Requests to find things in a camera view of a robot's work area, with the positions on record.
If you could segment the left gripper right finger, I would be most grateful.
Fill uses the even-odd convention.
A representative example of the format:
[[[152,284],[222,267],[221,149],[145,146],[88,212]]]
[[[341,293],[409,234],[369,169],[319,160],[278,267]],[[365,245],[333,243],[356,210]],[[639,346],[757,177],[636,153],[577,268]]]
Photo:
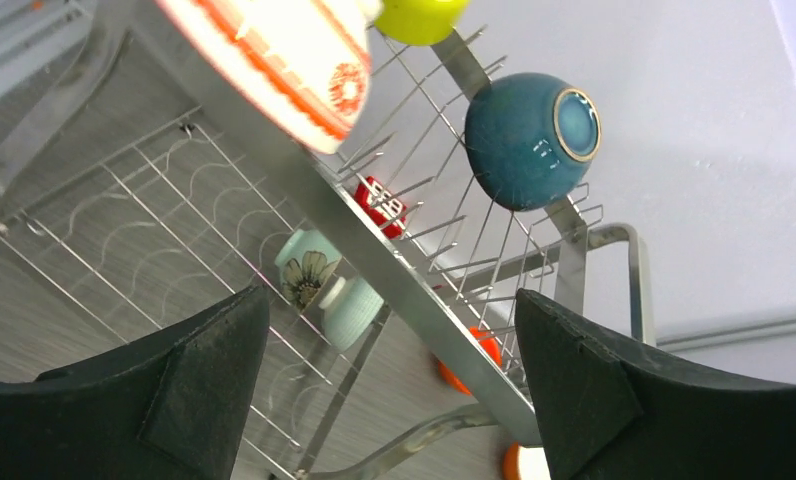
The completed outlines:
[[[555,479],[796,479],[796,385],[697,364],[531,290],[515,330]]]

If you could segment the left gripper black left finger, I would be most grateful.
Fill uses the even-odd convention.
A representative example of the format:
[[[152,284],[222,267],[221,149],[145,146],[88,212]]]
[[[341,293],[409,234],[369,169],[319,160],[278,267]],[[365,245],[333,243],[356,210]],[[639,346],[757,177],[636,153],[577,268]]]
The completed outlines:
[[[251,286],[26,383],[0,382],[0,479],[227,479],[266,347]]]

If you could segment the orange bowl white inside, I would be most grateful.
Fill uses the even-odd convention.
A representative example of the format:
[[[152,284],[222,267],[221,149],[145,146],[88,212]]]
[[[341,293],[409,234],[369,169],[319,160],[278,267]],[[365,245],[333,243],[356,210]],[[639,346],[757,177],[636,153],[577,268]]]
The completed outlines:
[[[511,444],[501,463],[504,480],[551,480],[543,447],[523,447]]]

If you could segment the metal two-tier dish rack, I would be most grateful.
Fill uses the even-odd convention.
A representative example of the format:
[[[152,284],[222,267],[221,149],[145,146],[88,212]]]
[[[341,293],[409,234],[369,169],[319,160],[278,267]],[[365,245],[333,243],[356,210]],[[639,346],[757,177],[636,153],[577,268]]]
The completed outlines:
[[[475,398],[423,421],[338,472],[377,479],[464,428],[496,425],[537,446],[539,430],[514,327],[516,293],[555,287],[581,311],[590,251],[628,245],[631,334],[655,335],[647,256],[626,224],[591,224],[565,196],[541,213],[479,206],[465,190],[435,199],[464,149],[445,102],[379,34],[376,82],[406,79],[367,136],[318,155],[252,106],[191,45],[160,1],[0,2],[0,260],[58,299],[99,341],[121,346],[251,286],[270,325],[237,456],[274,479],[313,466],[386,321],[397,318],[462,376]],[[407,207],[387,238],[353,194],[376,178]],[[274,264],[297,229],[342,255],[303,311]],[[362,277],[384,305],[338,351],[319,301]]]

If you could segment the white bowl red pattern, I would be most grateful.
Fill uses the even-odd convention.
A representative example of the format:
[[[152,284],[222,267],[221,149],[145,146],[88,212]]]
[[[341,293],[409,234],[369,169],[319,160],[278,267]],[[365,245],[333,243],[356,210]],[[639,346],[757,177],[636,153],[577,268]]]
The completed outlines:
[[[370,90],[366,30],[380,1],[164,0],[191,45],[294,140],[333,154]]]

